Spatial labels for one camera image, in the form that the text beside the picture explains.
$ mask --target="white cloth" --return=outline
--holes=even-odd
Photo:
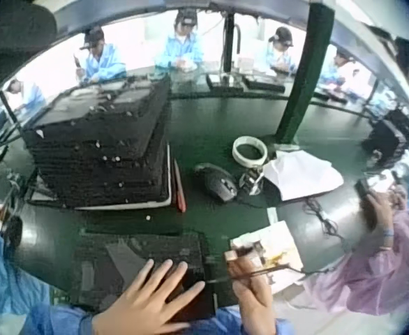
[[[257,241],[260,241],[265,250],[263,257],[267,262],[268,260],[273,260],[281,256],[277,263],[282,265],[289,264],[293,269],[297,270],[302,269],[303,264],[299,256],[299,251],[285,221],[275,222],[269,227],[243,234],[233,239],[231,245],[237,249],[252,246],[253,243]],[[259,257],[249,257],[256,269],[262,269],[264,267]],[[305,274],[300,274],[290,269],[270,272],[267,275],[273,294],[296,283],[304,276]]]
[[[329,161],[309,153],[277,151],[277,159],[263,168],[265,177],[277,186],[283,201],[332,191],[344,182]]]

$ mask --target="black device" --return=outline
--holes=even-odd
[[[408,142],[391,121],[383,119],[374,126],[362,146],[370,154],[378,150],[382,155],[377,164],[385,168],[392,166],[402,157]]]
[[[211,91],[243,92],[244,88],[231,74],[206,75],[206,83]]]
[[[237,197],[234,177],[228,171],[210,163],[196,165],[194,171],[213,198],[226,203]]]
[[[322,101],[328,101],[330,99],[330,97],[322,89],[318,88],[316,88],[313,92],[313,97]]]
[[[128,77],[70,89],[41,110],[23,138],[59,206],[167,201],[169,97],[168,76]]]
[[[409,146],[409,116],[401,108],[396,108],[386,114],[385,120],[391,121],[392,124],[401,131]]]
[[[209,248],[200,233],[116,235],[85,232],[82,236],[73,255],[69,295],[73,304],[82,304],[94,311],[106,310],[133,282],[149,258],[155,262],[154,269],[166,259],[171,259],[175,265],[182,261],[188,263],[185,276],[167,298],[168,302],[198,281],[211,278],[205,262]],[[172,321],[188,322],[214,316],[213,293],[213,285],[206,285]]]
[[[285,92],[285,86],[273,77],[263,77],[261,75],[244,75],[244,84],[249,89],[261,89],[264,91]]]

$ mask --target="stack of black trays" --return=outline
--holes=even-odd
[[[125,78],[60,94],[24,129],[62,207],[163,202],[169,195],[170,78]]]

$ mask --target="workstation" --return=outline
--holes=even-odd
[[[160,8],[158,5],[143,8],[142,5],[124,2],[117,1],[120,5],[113,8],[105,3],[97,4],[104,6],[103,10],[95,13],[89,11],[90,16],[85,15],[83,21],[69,14],[81,13],[84,10],[82,1],[63,7],[54,13],[57,26],[64,28],[59,30],[57,40],[72,36],[93,24],[105,24],[137,15],[142,10],[161,12],[180,8],[171,3],[168,7],[163,3]],[[22,184],[24,189],[19,192],[22,199],[16,215],[20,217],[23,228],[14,261],[23,270],[56,288],[70,292],[76,248],[91,238],[91,234],[131,236],[198,232],[204,237],[209,251],[209,254],[204,255],[209,261],[209,276],[218,278],[226,273],[223,254],[229,249],[232,239],[285,221],[299,251],[302,269],[311,273],[330,266],[354,248],[369,231],[360,204],[362,199],[355,184],[366,176],[367,162],[371,157],[362,142],[373,130],[372,116],[364,112],[373,91],[371,96],[364,99],[340,102],[331,98],[327,90],[317,86],[318,78],[326,49],[330,43],[334,43],[358,61],[364,62],[377,78],[392,84],[396,95],[409,109],[409,86],[401,70],[395,62],[390,61],[384,47],[363,24],[351,17],[345,18],[342,10],[302,1],[293,8],[296,13],[289,13],[292,18],[284,22],[290,24],[301,20],[301,25],[305,22],[307,37],[297,72],[293,76],[277,75],[273,82],[281,88],[276,91],[250,89],[243,79],[244,75],[257,75],[260,78],[268,76],[255,71],[243,74],[233,68],[234,14],[265,16],[278,20],[279,24],[284,21],[287,1],[269,3],[268,13],[254,13],[251,1],[242,1],[236,7],[230,1],[228,4],[226,1],[216,3],[218,11],[226,15],[225,40],[231,41],[223,46],[221,63],[204,62],[187,73],[162,70],[155,66],[128,70],[126,73],[127,78],[146,77],[153,82],[168,76],[172,82],[167,132],[170,155],[176,160],[181,176],[185,202],[182,208],[176,203],[161,208],[88,211],[70,206],[63,208],[36,204],[32,201],[32,186],[36,184],[40,172],[35,164],[35,156],[30,154],[27,147],[29,143],[23,138],[25,131],[33,130],[34,120],[29,124],[17,124],[17,120],[14,122],[11,117],[12,110],[6,107],[12,119],[11,127],[14,128],[0,137],[0,148],[8,146],[0,161],[0,202],[10,192],[8,174],[19,174],[25,182]],[[212,4],[198,6],[197,9],[213,9]],[[351,43],[360,34],[363,35],[360,41],[362,47],[376,47],[377,50],[365,59],[360,56],[358,46]],[[233,81],[225,82],[222,86],[226,87],[223,89],[212,89],[207,80],[212,75],[222,81],[222,78],[231,77]],[[3,81],[9,79],[10,76],[1,78]],[[239,89],[228,89],[228,86],[234,85],[238,85]],[[49,107],[43,108],[38,117],[50,115],[55,105],[57,99],[48,104]],[[243,202],[221,203],[209,196],[197,178],[195,167],[201,163],[211,163],[225,169],[238,181],[246,172],[246,167],[234,159],[232,148],[235,140],[243,136],[262,141],[271,161],[275,159],[277,145],[294,144],[332,164],[342,175],[342,185],[315,197],[326,215],[337,224],[336,233],[343,240],[327,235],[318,216],[304,211],[304,198],[284,201],[278,189],[267,181],[259,195],[246,196]],[[216,306],[234,304],[228,283],[216,284],[213,290]]]

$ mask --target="green workbench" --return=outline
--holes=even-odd
[[[232,143],[242,135],[268,141],[276,132],[285,104],[283,100],[246,98],[172,101],[170,144],[181,170],[186,213],[181,214],[174,207],[82,212],[25,205],[21,213],[22,243],[15,254],[16,262],[31,274],[67,290],[73,251],[79,239],[86,238],[83,232],[169,234],[195,230],[204,233],[210,254],[217,257],[213,275],[223,274],[225,265],[221,257],[228,249],[228,239],[268,226],[267,210],[237,203],[215,203],[196,184],[193,167],[209,162],[238,177],[244,169],[232,158]],[[345,179],[342,187],[320,196],[319,200],[350,245],[355,245],[366,232],[353,185],[362,177],[366,161],[359,143],[370,130],[368,119],[310,105],[297,134],[303,149],[331,161]],[[9,168],[25,176],[30,176],[34,169],[21,139],[10,144],[0,164],[0,198],[8,190],[5,176]],[[306,270],[324,267],[343,255],[339,239],[324,236],[318,219],[302,211],[302,202],[280,204],[277,197],[265,194],[253,197],[252,202],[277,206],[278,219],[286,220]],[[227,287],[217,289],[220,306],[233,302],[224,293],[227,291]]]

